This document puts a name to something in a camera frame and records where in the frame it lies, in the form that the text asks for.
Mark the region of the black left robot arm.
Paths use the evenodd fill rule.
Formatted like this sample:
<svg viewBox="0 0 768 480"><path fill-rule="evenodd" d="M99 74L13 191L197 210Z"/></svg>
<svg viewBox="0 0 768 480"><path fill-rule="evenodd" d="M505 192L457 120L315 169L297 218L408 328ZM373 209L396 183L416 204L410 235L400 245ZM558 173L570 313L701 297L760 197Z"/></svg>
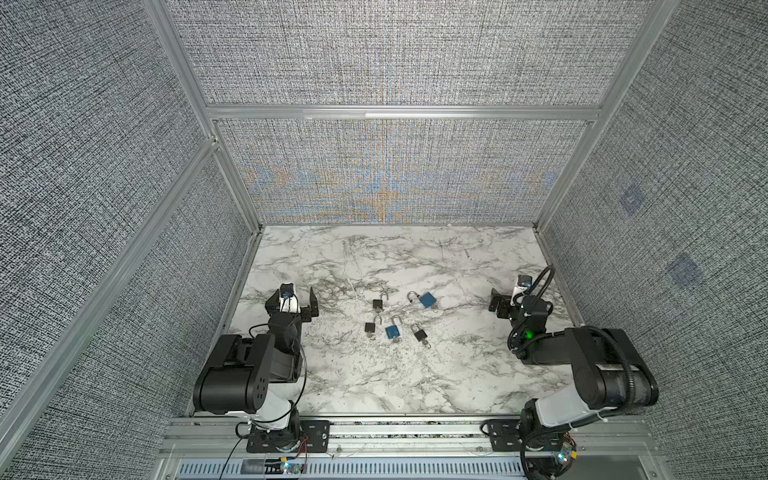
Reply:
<svg viewBox="0 0 768 480"><path fill-rule="evenodd" d="M292 283L283 283L265 302L267 330L223 334L209 354L192 393L196 413L244 416L254 430L268 434L300 432L298 399L288 400L273 384L307 381L303 325L320 315L313 290L302 305Z"/></svg>

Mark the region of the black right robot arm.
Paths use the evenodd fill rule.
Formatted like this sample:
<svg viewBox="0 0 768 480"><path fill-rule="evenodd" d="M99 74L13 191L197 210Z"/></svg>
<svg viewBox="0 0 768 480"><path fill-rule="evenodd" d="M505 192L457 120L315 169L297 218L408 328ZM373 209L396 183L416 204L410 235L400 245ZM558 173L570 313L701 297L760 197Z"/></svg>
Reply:
<svg viewBox="0 0 768 480"><path fill-rule="evenodd" d="M524 405L513 436L531 448L555 438L558 427L570 430L657 403L657 381L623 330L549 331L553 304L527 291L511 296L493 289L488 310L510 322L507 348L523 364L571 368L570 384Z"/></svg>

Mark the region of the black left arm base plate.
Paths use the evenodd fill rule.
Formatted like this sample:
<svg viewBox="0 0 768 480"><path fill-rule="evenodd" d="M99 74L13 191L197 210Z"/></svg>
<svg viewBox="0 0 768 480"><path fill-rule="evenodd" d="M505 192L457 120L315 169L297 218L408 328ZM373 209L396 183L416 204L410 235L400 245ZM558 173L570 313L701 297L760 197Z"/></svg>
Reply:
<svg viewBox="0 0 768 480"><path fill-rule="evenodd" d="M302 451L326 453L331 423L326 420L291 421L285 429L263 429L252 426L246 451L253 454L295 455Z"/></svg>

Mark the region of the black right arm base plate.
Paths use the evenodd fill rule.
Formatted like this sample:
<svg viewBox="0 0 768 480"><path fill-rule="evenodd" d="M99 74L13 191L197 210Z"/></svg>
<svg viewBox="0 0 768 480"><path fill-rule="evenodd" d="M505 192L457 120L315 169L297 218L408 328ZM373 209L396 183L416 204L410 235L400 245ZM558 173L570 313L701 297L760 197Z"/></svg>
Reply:
<svg viewBox="0 0 768 480"><path fill-rule="evenodd" d="M518 452L524 439L518 419L487 419L479 429L490 441L493 452ZM530 440L526 449L529 452L558 452L567 441L573 439L565 433L541 435Z"/></svg>

